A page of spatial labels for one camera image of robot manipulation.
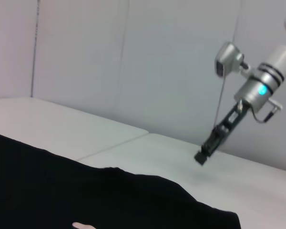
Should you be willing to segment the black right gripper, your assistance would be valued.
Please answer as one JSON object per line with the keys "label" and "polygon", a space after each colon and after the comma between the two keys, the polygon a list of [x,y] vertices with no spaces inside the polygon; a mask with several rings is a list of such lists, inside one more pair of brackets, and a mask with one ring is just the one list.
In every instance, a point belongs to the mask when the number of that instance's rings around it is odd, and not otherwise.
{"label": "black right gripper", "polygon": [[247,103],[242,104],[242,109],[239,109],[238,106],[239,103],[231,109],[224,119],[214,128],[209,138],[201,145],[200,150],[194,156],[194,159],[200,165],[204,165],[208,158],[213,155],[217,148],[230,136],[237,125],[246,116],[249,105]]}

